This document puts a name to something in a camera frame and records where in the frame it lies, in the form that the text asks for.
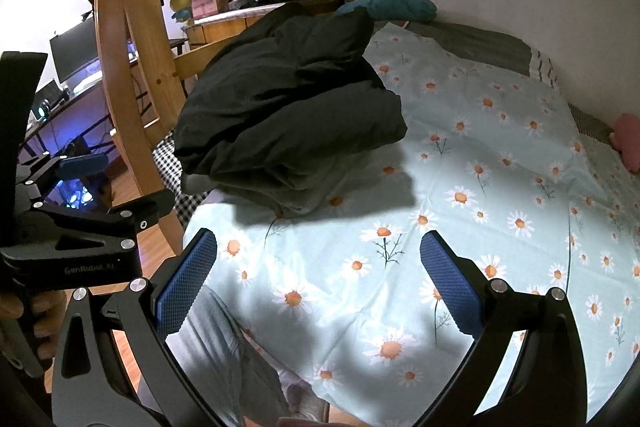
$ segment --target teal pillow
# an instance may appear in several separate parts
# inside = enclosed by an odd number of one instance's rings
[[[375,21],[415,21],[428,23],[436,16],[436,5],[430,0],[355,0],[340,6],[334,15],[364,7]]]

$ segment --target light blue bed sheet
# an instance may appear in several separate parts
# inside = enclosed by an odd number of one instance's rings
[[[436,229],[488,279],[567,290],[591,417],[638,352],[638,183],[540,82],[392,25],[365,56],[401,96],[406,137],[359,158],[299,219],[212,194],[185,236],[216,234],[206,284],[318,396],[372,426],[410,426],[472,342],[420,263],[420,238]],[[480,409],[499,399],[522,336]]]

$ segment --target metal bolt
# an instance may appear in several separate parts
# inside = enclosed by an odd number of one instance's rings
[[[504,293],[507,291],[507,283],[502,279],[492,279],[491,288],[493,291],[497,293]]]
[[[560,288],[551,288],[551,296],[556,301],[562,301],[564,300],[564,297],[566,297],[566,294]]]
[[[131,289],[132,292],[141,292],[143,289],[146,288],[146,280],[142,279],[141,277],[138,277],[137,279],[133,279],[129,283],[129,288]]]
[[[76,301],[81,301],[86,297],[86,288],[76,288],[74,291],[74,299]]]

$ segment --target pink pillow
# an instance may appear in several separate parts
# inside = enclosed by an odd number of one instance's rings
[[[622,114],[609,136],[611,146],[620,151],[622,163],[631,172],[640,170],[640,118],[634,114]]]

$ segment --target folded blanket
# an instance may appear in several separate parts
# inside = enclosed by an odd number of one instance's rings
[[[304,214],[353,156],[402,139],[400,99],[362,57],[372,32],[365,9],[316,18],[295,3],[242,32],[200,75],[178,118],[175,156],[185,174],[199,174],[183,190],[222,186]]]

